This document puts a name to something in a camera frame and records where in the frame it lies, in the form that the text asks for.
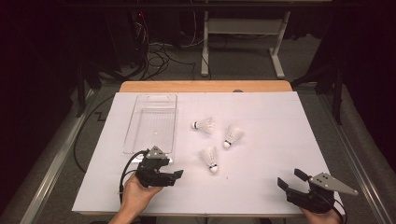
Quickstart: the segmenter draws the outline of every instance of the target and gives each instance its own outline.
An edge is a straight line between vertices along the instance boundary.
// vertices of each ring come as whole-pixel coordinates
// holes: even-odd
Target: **white table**
[[[285,192],[276,184],[277,178],[281,177],[291,188],[307,191],[308,184],[293,174],[295,168],[308,175],[329,171],[296,92],[163,94],[172,93],[178,97],[176,158],[161,171],[184,170],[184,174],[173,187],[156,195],[142,215],[301,215],[298,207],[286,201]],[[122,148],[138,94],[141,92],[117,93],[73,211],[103,214],[119,210],[120,175],[132,156],[124,154]],[[209,116],[216,122],[212,135],[191,128],[193,121]],[[230,123],[246,134],[225,150],[222,142]],[[198,156],[200,149],[209,146],[218,148],[219,172],[214,175]]]

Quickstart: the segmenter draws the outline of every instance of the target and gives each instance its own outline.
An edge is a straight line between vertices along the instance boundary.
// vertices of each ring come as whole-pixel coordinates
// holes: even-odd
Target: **shuttlecock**
[[[195,121],[192,123],[191,127],[193,129],[202,130],[205,133],[212,134],[213,129],[215,128],[215,122],[212,118],[203,119],[200,121]]]
[[[241,139],[243,135],[244,132],[240,128],[230,125],[230,127],[228,127],[223,146],[225,148],[229,148],[234,142]]]
[[[207,147],[200,151],[202,159],[209,166],[209,170],[212,173],[218,171],[219,167],[217,165],[217,155],[216,155],[216,147]]]

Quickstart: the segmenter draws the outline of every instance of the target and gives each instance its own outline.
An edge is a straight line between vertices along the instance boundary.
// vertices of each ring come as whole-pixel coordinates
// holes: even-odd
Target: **clear plastic tray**
[[[125,136],[123,152],[135,154],[156,146],[172,162],[175,157],[176,118],[176,95],[138,95]],[[134,162],[140,162],[142,159],[137,158]]]

